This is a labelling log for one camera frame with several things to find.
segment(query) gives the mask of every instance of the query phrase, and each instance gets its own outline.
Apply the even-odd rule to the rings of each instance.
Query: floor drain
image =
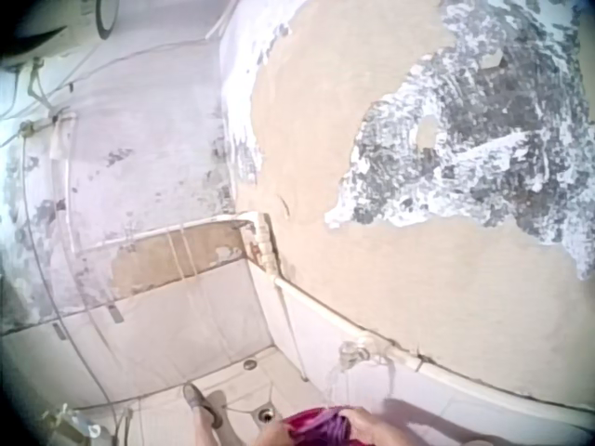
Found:
[[[275,411],[271,407],[258,411],[258,420],[260,423],[267,424],[275,419]]]
[[[281,419],[281,416],[275,409],[275,406],[273,406],[270,401],[261,405],[260,407],[257,407],[250,414],[252,415],[252,419],[257,424],[259,429],[262,429],[273,420]]]
[[[258,363],[254,360],[246,360],[244,361],[244,369],[245,370],[254,370],[257,368]]]

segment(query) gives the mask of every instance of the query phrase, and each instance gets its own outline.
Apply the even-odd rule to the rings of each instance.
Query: wire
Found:
[[[25,187],[26,186],[26,182],[25,182],[25,156],[27,154],[27,149],[26,148],[27,148],[27,138],[23,138],[22,139],[22,149],[21,149],[21,163],[20,163],[20,181],[21,181],[21,187],[22,187],[22,199],[23,199],[23,205],[25,207],[25,217],[27,219],[27,225],[26,225],[27,226],[27,232],[28,232],[28,235],[29,235],[29,239],[31,240],[31,246],[32,246],[32,249],[33,249],[33,256],[35,258],[35,263],[37,264],[37,269],[39,270],[39,276],[41,278],[42,284],[44,285],[44,288],[46,289],[47,298],[49,299],[49,302],[50,302],[52,308],[56,312],[56,317],[58,318],[58,322],[60,324],[60,328],[62,329],[62,332],[64,333],[64,335],[66,336],[66,338],[68,339],[68,341],[71,343],[71,345],[73,346],[74,353],[76,353],[76,356],[78,356],[79,360],[81,360],[81,363],[83,364],[83,366],[88,371],[89,375],[91,376],[91,379],[95,382],[95,384],[99,388],[99,391],[101,392],[101,394],[103,395],[103,397],[107,401],[107,404],[110,406],[110,409],[112,410],[113,423],[114,423],[114,425],[117,425],[118,419],[117,419],[117,416],[115,414],[115,409],[113,408],[112,400],[110,400],[110,397],[108,396],[107,392],[105,391],[105,388],[103,388],[103,386],[101,385],[101,382],[98,380],[97,376],[93,373],[93,369],[91,369],[91,367],[89,366],[89,364],[85,361],[85,358],[83,357],[83,354],[81,353],[81,350],[79,349],[79,347],[74,342],[74,339],[73,339],[73,337],[71,335],[71,332],[68,330],[68,327],[66,327],[66,324],[64,323],[64,319],[62,318],[62,315],[60,314],[60,310],[58,309],[58,305],[56,305],[56,301],[54,300],[54,296],[52,295],[52,292],[49,289],[49,284],[47,283],[46,276],[45,276],[45,274],[44,274],[44,272],[43,272],[43,270],[41,268],[41,261],[39,260],[39,255],[37,254],[37,248],[35,247],[35,243],[33,241],[33,230],[31,229],[31,218],[29,216],[29,205],[27,203],[27,188]]]
[[[180,47],[184,47],[184,46],[204,45],[204,44],[209,44],[209,43],[211,43],[211,42],[206,40],[204,37],[201,37],[200,39],[182,40],[182,41],[174,42],[171,44],[161,44],[161,45],[151,46],[149,48],[141,49],[140,51],[135,51],[133,53],[127,54],[126,56],[122,56],[121,58],[112,59],[109,62],[104,63],[103,65],[99,65],[96,69],[91,70],[90,72],[84,72],[79,77],[71,80],[68,83],[65,83],[65,84],[57,87],[57,89],[62,89],[69,84],[74,84],[77,82],[85,81],[89,77],[97,74],[98,72],[102,72],[106,68],[110,68],[112,65],[115,65],[120,62],[124,62],[129,59],[133,59],[136,56],[142,56],[143,54],[150,54],[150,53],[159,53],[162,51],[167,51],[169,49],[175,49],[175,48],[180,48]]]
[[[85,58],[83,60],[81,60],[76,67],[74,67],[74,69],[62,80],[62,82],[58,86],[56,86],[54,89],[52,89],[45,95],[45,98],[50,99],[54,94],[56,94],[63,88],[66,88],[67,86],[72,85],[77,82],[85,81],[89,77],[95,75],[98,72],[102,72],[103,70],[111,67],[112,65],[123,62],[125,60],[135,58],[136,56],[142,56],[143,54],[149,54],[149,53],[158,53],[161,51],[167,51],[170,49],[175,49],[175,48],[184,47],[184,46],[205,45],[205,44],[209,44],[211,42],[212,41],[209,41],[209,40],[205,39],[204,37],[201,37],[199,39],[182,40],[179,42],[172,42],[170,44],[161,44],[161,45],[157,45],[157,46],[151,46],[149,48],[141,49],[140,51],[135,51],[135,52],[130,53],[126,56],[122,56],[121,58],[116,58],[116,59],[110,60],[109,62],[106,62],[103,65],[99,65],[97,68],[95,68],[89,72],[84,72],[79,77],[71,80],[71,76],[73,76],[78,71],[78,69],[81,68],[81,66],[85,62],[87,62],[89,60],[89,58],[91,57],[91,55],[97,50],[97,47],[95,47],[91,51],[89,51],[89,53],[85,56]],[[12,118],[19,117],[20,115],[22,115],[23,113],[28,111],[31,107],[35,106],[36,104],[37,103],[34,102],[34,103],[26,106],[25,108],[21,109],[20,111],[16,111],[15,113],[13,113],[12,115],[10,115],[8,117],[5,117],[3,115],[2,117],[0,117],[0,120],[12,119]]]
[[[4,141],[2,144],[0,144],[0,149],[2,149],[3,147],[7,146],[8,144],[10,144],[10,141],[12,141],[14,138],[16,138],[19,135],[19,132],[15,133],[12,137],[10,137],[9,139],[7,139],[6,141]]]
[[[12,102],[10,102],[10,106],[6,111],[0,114],[0,119],[4,119],[6,115],[12,112],[12,109],[15,107],[15,103],[17,102],[17,93],[19,92],[19,78],[20,78],[20,68],[18,68],[15,72],[15,84],[12,90]]]

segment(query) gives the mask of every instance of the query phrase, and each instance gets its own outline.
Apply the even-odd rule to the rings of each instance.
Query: hand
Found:
[[[293,446],[289,426],[280,421],[271,421],[260,431],[254,446]]]
[[[380,420],[361,407],[343,409],[340,413],[350,420],[351,439],[357,439],[363,444],[375,444],[375,426]]]
[[[376,446],[412,446],[401,430],[385,423],[366,409],[344,409],[339,414],[350,420],[351,439]]]

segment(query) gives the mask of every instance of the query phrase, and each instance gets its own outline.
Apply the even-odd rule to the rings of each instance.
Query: water heater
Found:
[[[37,0],[15,28],[0,67],[63,54],[75,46],[107,39],[119,0]]]

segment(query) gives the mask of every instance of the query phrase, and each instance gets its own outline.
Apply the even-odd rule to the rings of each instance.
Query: grey sandal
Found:
[[[221,415],[215,410],[213,405],[205,398],[205,395],[195,386],[193,383],[186,383],[182,388],[184,399],[188,402],[188,405],[194,409],[195,407],[202,407],[213,415],[213,424],[211,425],[214,429],[219,429],[223,424]]]

